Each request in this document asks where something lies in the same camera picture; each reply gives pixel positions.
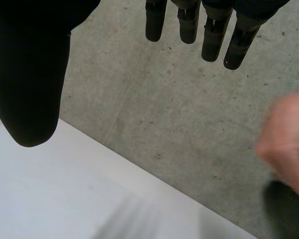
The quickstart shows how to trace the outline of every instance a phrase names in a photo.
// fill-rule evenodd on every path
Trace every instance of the concrete floor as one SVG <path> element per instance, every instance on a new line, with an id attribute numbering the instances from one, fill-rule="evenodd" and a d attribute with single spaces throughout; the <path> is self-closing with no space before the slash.
<path id="1" fill-rule="evenodd" d="M 268 106 L 299 92 L 299 0 L 263 25 L 236 71 L 179 39 L 168 3 L 158 43 L 145 39 L 145 1 L 104 0 L 72 32 L 61 119 L 260 239 L 269 169 L 253 147 Z"/>

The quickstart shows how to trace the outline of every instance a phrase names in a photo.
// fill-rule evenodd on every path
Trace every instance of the white surface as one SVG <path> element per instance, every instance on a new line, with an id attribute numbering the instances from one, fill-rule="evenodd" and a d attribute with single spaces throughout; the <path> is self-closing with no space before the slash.
<path id="1" fill-rule="evenodd" d="M 35 148 L 0 123 L 0 239 L 108 239 L 96 234 L 126 198 L 151 205 L 157 239 L 255 238 L 61 120 Z"/>

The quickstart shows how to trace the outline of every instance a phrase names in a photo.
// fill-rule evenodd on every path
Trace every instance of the blurry hand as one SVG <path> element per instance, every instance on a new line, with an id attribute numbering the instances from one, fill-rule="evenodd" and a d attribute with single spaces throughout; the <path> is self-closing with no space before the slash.
<path id="1" fill-rule="evenodd" d="M 278 101 L 256 150 L 279 179 L 299 194 L 299 95 Z"/>

